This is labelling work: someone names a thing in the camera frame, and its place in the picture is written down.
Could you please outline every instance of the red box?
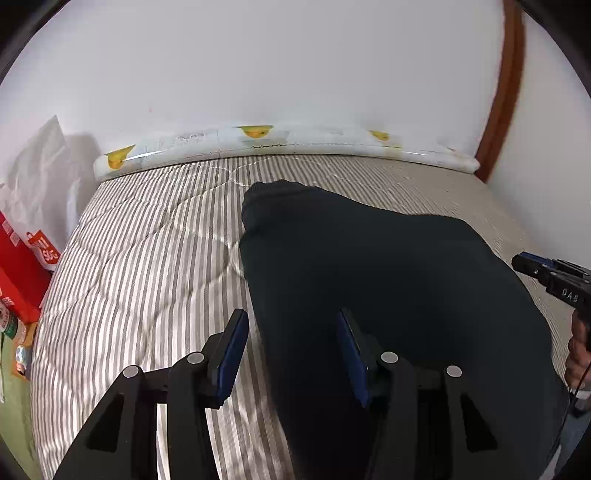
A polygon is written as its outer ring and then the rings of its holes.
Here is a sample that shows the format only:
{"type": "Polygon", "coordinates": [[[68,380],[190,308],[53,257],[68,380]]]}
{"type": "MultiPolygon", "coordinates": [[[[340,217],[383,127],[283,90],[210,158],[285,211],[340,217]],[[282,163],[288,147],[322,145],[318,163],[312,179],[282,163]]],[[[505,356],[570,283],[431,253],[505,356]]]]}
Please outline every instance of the red box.
{"type": "Polygon", "coordinates": [[[0,212],[0,301],[23,323],[39,319],[51,274],[0,212]]]}

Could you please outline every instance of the black towel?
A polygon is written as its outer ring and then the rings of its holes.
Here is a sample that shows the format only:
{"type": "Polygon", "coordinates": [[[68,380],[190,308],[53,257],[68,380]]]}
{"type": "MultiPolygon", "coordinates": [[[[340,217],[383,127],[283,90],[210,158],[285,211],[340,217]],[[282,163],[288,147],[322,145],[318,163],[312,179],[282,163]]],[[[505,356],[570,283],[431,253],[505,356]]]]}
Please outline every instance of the black towel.
{"type": "Polygon", "coordinates": [[[538,478],[568,395],[544,316],[468,224],[287,181],[255,183],[242,221],[271,394],[300,478],[361,479],[371,452],[374,426],[337,347],[341,307],[416,365],[460,366],[499,444],[538,478]]]}

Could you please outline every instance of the green cloth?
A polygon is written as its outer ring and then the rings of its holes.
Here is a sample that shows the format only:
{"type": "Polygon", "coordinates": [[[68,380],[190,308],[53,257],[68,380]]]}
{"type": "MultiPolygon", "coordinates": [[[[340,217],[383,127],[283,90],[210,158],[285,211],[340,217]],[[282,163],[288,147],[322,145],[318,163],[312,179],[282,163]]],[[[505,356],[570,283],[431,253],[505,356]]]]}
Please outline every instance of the green cloth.
{"type": "Polygon", "coordinates": [[[15,348],[12,340],[0,335],[4,403],[0,403],[0,436],[31,480],[41,480],[41,469],[31,430],[31,388],[10,373],[15,348]]]}

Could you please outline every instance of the blue gripper pad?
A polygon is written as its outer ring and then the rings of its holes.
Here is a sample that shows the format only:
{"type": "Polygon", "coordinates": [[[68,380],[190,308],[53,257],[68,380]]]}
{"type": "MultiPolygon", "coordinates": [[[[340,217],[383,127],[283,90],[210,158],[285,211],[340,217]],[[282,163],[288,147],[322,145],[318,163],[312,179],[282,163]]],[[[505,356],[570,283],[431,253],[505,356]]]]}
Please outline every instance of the blue gripper pad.
{"type": "Polygon", "coordinates": [[[347,373],[349,374],[353,393],[362,407],[366,408],[371,402],[371,395],[368,388],[368,366],[361,357],[359,346],[355,341],[349,322],[342,311],[337,314],[336,325],[337,340],[347,373]]]}
{"type": "Polygon", "coordinates": [[[248,314],[242,309],[236,309],[224,330],[222,339],[216,348],[224,348],[222,358],[217,367],[216,397],[220,405],[230,396],[236,380],[236,373],[248,339],[248,314]]]}

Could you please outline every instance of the striped bedsheet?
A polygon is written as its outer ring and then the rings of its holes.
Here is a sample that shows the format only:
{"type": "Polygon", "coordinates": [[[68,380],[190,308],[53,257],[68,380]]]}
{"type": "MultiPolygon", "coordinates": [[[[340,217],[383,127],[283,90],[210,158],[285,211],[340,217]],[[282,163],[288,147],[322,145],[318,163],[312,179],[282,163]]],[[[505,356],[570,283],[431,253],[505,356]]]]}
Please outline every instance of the striped bedsheet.
{"type": "MultiPolygon", "coordinates": [[[[123,368],[169,367],[248,311],[251,334],[231,397],[207,411],[223,479],[294,478],[269,398],[265,359],[242,274],[242,198],[256,181],[319,186],[402,213],[462,218],[509,263],[536,251],[475,176],[443,168],[339,155],[223,158],[143,171],[100,185],[63,253],[48,292],[33,359],[33,432],[53,477],[84,421],[123,368]]],[[[528,278],[564,369],[569,311],[528,278]]],[[[168,480],[165,406],[158,472],[168,480]]]]}

